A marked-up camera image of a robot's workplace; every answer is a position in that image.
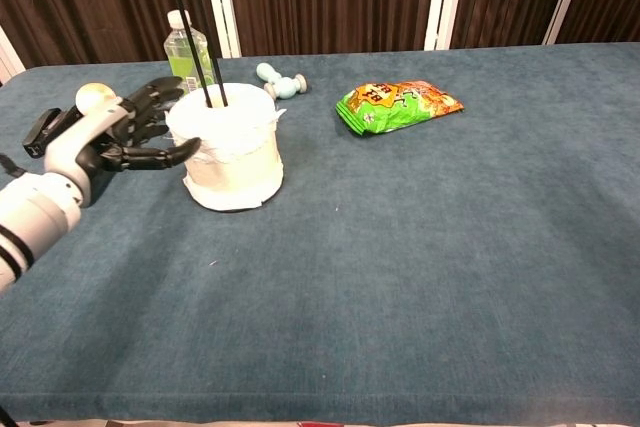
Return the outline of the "black and silver left hand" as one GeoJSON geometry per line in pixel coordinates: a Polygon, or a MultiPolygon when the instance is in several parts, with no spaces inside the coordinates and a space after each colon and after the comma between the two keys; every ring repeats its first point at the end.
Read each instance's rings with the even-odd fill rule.
{"type": "Polygon", "coordinates": [[[164,170],[186,162],[200,148],[200,138],[166,150],[144,146],[168,132],[163,105],[180,97],[179,84],[176,76],[156,78],[92,108],[48,143],[45,170],[69,179],[81,193],[80,206],[87,208],[117,172],[164,170]]]}

